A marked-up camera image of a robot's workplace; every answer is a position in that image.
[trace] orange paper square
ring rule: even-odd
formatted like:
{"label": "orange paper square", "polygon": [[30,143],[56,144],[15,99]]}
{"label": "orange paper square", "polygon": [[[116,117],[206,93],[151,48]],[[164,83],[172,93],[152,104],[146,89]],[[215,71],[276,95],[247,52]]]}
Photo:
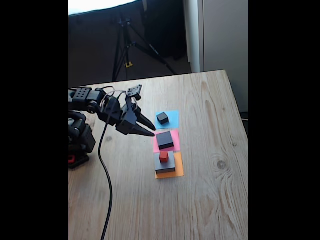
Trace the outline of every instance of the orange paper square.
{"label": "orange paper square", "polygon": [[182,164],[181,152],[174,153],[174,163],[175,163],[175,171],[164,172],[159,174],[155,173],[155,179],[166,179],[166,178],[184,176],[185,173],[184,173],[184,165]]}

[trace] wood grain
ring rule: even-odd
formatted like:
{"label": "wood grain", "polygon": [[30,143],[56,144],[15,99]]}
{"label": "wood grain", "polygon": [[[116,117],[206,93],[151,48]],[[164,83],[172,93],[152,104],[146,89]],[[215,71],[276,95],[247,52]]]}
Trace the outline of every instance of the wood grain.
{"label": "wood grain", "polygon": [[[249,238],[248,138],[224,70],[97,84],[127,90],[142,84],[142,113],[179,110],[183,177],[155,179],[149,137],[108,126],[101,154],[113,186],[105,239],[239,240]],[[104,122],[87,113],[100,140]],[[69,239],[100,239],[109,187],[98,158],[69,170]]]}

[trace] dark background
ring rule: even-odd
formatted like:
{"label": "dark background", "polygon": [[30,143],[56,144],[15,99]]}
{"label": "dark background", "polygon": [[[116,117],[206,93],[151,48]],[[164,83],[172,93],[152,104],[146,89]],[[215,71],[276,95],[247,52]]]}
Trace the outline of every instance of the dark background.
{"label": "dark background", "polygon": [[[175,48],[180,48],[179,53],[175,52],[165,57],[165,60],[177,74],[191,73],[187,58],[182,0],[148,1],[147,7],[148,18],[142,15],[144,13],[142,1],[69,17],[69,87],[111,82],[120,20],[119,10],[124,18],[131,18],[133,26],[141,35],[145,36],[145,29],[149,30],[147,34],[149,42],[152,41],[151,44],[158,52],[162,49],[156,39],[166,42],[167,49],[172,47],[170,44],[176,43]],[[146,47],[131,29],[129,34],[132,41]],[[165,49],[163,47],[162,56],[168,55]],[[133,66],[127,69],[128,80],[172,75],[163,64],[135,47],[129,50],[129,60]],[[126,71],[123,66],[117,82],[125,80]]]}

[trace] small black cube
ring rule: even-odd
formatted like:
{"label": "small black cube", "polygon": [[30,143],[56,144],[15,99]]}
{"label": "small black cube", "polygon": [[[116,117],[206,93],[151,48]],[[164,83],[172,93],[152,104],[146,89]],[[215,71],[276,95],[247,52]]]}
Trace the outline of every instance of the small black cube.
{"label": "small black cube", "polygon": [[174,141],[172,140],[171,133],[166,131],[164,133],[159,133],[156,136],[159,149],[166,149],[174,146]]}
{"label": "small black cube", "polygon": [[160,113],[156,116],[156,118],[158,119],[161,125],[169,122],[169,117],[165,112]]}

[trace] tripod leg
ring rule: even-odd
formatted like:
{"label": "tripod leg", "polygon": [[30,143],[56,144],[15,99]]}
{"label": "tripod leg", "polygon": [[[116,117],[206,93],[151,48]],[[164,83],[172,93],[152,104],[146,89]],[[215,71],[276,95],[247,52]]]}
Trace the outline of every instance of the tripod leg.
{"label": "tripod leg", "polygon": [[119,26],[118,30],[118,37],[116,41],[116,49],[115,49],[115,56],[114,56],[114,63],[113,63],[113,72],[112,72],[112,82],[116,81],[116,72],[117,72],[117,61],[118,61],[118,55],[119,55],[119,48],[120,48],[120,36],[121,36],[121,26]]}
{"label": "tripod leg", "polygon": [[121,67],[122,67],[123,64],[125,64],[125,55],[128,53],[128,50],[129,50],[129,47],[124,47],[122,56],[121,56],[120,61],[119,61],[119,65],[118,65],[119,67],[118,67],[118,69],[116,71],[114,79],[112,79],[112,82],[115,82],[117,80],[118,75],[119,75],[120,70],[121,70]]}
{"label": "tripod leg", "polygon": [[176,72],[170,67],[170,65],[162,57],[160,57],[159,55],[155,54],[153,51],[145,49],[143,46],[139,45],[138,43],[136,43],[134,46],[137,49],[139,49],[141,52],[149,55],[150,57],[154,58],[155,60],[157,60],[160,63],[162,63],[163,65],[165,65],[174,75],[176,75]]}
{"label": "tripod leg", "polygon": [[128,26],[130,26],[131,29],[144,41],[144,43],[147,44],[147,45],[154,51],[154,53],[159,57],[159,59],[161,59],[161,62],[162,62],[174,75],[176,75],[176,72],[170,67],[170,65],[167,63],[167,61],[164,60],[164,58],[159,55],[159,53],[157,52],[157,50],[156,50],[150,43],[148,43],[146,39],[144,39],[144,38],[138,33],[138,31],[132,26],[132,24],[131,24],[130,22],[128,22],[127,24],[128,24]]}
{"label": "tripod leg", "polygon": [[[129,33],[128,33],[128,26],[125,25],[123,26],[123,39],[124,39],[124,45],[127,46],[131,43]],[[125,67],[128,68],[130,66],[130,61],[129,61],[129,51],[126,52],[125,54]]]}

